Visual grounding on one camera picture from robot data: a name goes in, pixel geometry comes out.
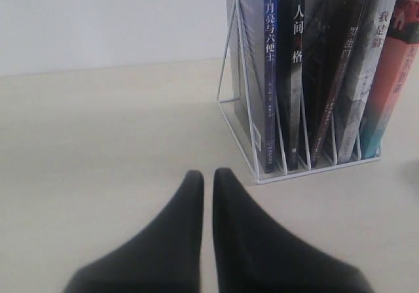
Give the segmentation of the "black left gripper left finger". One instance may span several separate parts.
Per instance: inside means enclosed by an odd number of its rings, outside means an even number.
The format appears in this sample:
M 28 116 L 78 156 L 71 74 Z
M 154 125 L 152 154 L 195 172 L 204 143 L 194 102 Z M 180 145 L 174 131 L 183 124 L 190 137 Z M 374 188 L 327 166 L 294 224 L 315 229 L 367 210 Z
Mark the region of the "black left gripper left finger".
M 64 292 L 200 292 L 204 177 L 190 170 L 131 240 L 75 272 Z

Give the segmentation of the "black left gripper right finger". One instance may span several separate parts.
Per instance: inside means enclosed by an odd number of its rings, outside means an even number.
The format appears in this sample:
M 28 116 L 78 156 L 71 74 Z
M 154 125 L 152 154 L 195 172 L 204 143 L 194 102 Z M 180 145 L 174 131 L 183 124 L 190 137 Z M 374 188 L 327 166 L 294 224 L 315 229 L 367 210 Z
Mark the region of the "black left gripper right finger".
M 293 235 L 231 169 L 213 179 L 212 230 L 220 292 L 372 292 L 366 276 Z

